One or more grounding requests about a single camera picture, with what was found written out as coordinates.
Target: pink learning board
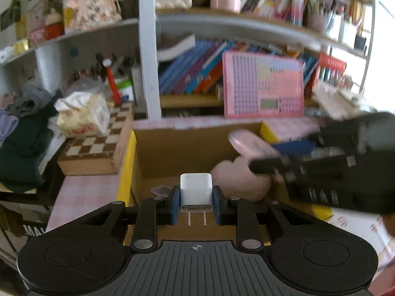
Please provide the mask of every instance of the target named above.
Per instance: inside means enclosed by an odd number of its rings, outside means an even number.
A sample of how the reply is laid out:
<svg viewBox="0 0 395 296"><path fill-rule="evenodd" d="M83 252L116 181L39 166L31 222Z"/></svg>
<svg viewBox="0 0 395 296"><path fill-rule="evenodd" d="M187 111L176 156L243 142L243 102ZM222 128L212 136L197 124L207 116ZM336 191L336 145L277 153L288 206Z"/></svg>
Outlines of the pink learning board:
<svg viewBox="0 0 395 296"><path fill-rule="evenodd" d="M226 118L303 116L300 61L227 51L222 62Z"/></svg>

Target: orange book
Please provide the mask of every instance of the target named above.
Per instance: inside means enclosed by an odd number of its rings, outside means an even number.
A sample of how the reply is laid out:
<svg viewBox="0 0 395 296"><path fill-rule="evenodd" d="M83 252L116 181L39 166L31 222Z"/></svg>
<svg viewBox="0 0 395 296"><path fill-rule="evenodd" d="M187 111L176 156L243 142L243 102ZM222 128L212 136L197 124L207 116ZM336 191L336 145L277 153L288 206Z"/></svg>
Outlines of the orange book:
<svg viewBox="0 0 395 296"><path fill-rule="evenodd" d="M222 76L222 61L217 64L209 75L195 89L195 93L207 92Z"/></svg>

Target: purple cloth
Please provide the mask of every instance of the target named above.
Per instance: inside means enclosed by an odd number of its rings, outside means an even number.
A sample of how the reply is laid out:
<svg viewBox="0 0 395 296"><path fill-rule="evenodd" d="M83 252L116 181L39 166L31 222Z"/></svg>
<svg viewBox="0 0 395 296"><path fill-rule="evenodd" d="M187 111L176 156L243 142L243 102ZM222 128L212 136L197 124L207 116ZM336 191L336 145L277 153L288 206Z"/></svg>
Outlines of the purple cloth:
<svg viewBox="0 0 395 296"><path fill-rule="evenodd" d="M0 108L0 144L15 130L18 118Z"/></svg>

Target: gingham tablecloth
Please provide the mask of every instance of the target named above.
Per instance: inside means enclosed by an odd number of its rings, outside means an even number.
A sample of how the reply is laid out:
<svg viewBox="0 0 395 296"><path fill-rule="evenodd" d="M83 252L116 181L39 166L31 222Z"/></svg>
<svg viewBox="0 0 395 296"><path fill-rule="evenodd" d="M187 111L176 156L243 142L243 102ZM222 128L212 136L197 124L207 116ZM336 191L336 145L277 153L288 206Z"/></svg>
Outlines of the gingham tablecloth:
<svg viewBox="0 0 395 296"><path fill-rule="evenodd" d="M136 129L193 129L221 125L243 124L264 121L281 141L294 140L309 132L319 130L315 118L281 119L225 119L220 116L165 118L157 121L135 121ZM104 176L66 177L53 207L47 231L77 219L103 205L116 200L120 174Z"/></svg>

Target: white power adapter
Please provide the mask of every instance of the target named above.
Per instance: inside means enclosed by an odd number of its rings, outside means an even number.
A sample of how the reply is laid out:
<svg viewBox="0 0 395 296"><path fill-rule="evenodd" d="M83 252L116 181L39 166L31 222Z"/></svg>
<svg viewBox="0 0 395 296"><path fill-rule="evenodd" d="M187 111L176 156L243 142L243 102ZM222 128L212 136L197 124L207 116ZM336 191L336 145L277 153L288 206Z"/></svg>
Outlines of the white power adapter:
<svg viewBox="0 0 395 296"><path fill-rule="evenodd" d="M191 213L203 213L206 226L206 212L213 210L211 174L182 174L180 189L181 211L188 213L188 226L191 225Z"/></svg>

